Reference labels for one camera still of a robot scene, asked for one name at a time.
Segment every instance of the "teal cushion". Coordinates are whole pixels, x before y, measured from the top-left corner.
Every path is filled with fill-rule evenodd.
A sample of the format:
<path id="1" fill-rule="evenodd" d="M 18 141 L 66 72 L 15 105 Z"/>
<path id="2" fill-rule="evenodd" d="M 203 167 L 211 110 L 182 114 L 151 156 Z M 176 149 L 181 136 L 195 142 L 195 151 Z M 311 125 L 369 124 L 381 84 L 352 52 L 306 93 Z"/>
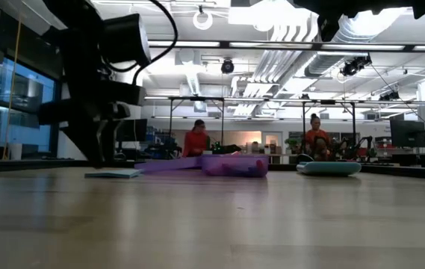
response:
<path id="1" fill-rule="evenodd" d="M 362 165 L 356 162 L 313 161 L 297 165 L 299 172 L 319 176 L 349 176 L 361 169 Z"/>

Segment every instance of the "orange shirt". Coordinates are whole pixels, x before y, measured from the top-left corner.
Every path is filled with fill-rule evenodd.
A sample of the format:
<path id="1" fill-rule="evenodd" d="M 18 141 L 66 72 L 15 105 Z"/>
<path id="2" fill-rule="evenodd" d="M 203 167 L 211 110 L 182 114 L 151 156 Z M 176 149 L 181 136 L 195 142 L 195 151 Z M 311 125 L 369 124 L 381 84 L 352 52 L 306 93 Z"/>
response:
<path id="1" fill-rule="evenodd" d="M 188 132 L 185 134 L 184 151 L 182 152 L 182 155 L 184 157 L 195 155 L 191 152 L 192 149 L 201 149 L 202 151 L 207 149 L 206 133 Z"/>
<path id="2" fill-rule="evenodd" d="M 329 136 L 326 134 L 324 130 L 310 130 L 305 134 L 305 142 L 309 144 L 310 146 L 313 146 L 315 144 L 315 138 L 316 137 L 322 137 L 326 141 L 326 145 L 330 145 L 330 139 Z"/>

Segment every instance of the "dark hair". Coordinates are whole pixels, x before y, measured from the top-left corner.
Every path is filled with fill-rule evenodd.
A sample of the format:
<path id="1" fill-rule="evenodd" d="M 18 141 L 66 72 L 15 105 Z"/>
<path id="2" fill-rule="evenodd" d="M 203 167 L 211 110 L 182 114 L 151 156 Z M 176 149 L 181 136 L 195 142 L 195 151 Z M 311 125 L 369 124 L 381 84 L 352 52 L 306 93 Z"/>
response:
<path id="1" fill-rule="evenodd" d="M 201 126 L 205 124 L 203 120 L 196 120 L 196 122 L 194 123 L 194 127 L 192 128 L 192 131 L 197 127 L 197 126 Z"/>
<path id="2" fill-rule="evenodd" d="M 310 124 L 312 124 L 313 122 L 314 122 L 314 120 L 315 119 L 320 119 L 315 113 L 313 113 L 312 115 L 311 115 L 311 118 L 310 118 Z"/>

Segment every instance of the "wooden floor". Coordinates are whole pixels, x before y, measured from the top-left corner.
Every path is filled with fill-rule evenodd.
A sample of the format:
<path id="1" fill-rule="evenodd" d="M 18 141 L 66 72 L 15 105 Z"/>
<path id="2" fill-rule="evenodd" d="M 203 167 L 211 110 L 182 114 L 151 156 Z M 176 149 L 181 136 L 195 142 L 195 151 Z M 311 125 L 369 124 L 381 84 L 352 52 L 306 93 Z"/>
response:
<path id="1" fill-rule="evenodd" d="M 425 179 L 0 173 L 0 268 L 425 268 Z"/>

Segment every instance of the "glass wall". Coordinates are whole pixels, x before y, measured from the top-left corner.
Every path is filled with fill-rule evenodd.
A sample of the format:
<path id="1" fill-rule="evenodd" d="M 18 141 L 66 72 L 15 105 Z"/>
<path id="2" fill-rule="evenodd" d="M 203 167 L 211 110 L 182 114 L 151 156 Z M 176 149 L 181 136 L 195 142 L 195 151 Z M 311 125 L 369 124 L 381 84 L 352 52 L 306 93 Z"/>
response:
<path id="1" fill-rule="evenodd" d="M 22 144 L 23 152 L 50 152 L 51 126 L 40 126 L 37 109 L 55 96 L 55 82 L 21 64 L 16 64 L 13 83 L 13 61 L 0 64 L 0 146 Z M 10 122 L 8 106 L 11 94 Z"/>
<path id="2" fill-rule="evenodd" d="M 6 139 L 8 108 L 0 107 L 0 145 Z M 51 126 L 40 126 L 36 115 L 11 110 L 8 143 L 20 143 L 37 147 L 38 152 L 49 151 Z"/>
<path id="3" fill-rule="evenodd" d="M 0 101 L 10 101 L 14 62 L 5 59 L 0 64 Z M 21 64 L 16 64 L 12 104 L 32 111 L 44 102 L 53 100 L 55 82 Z"/>

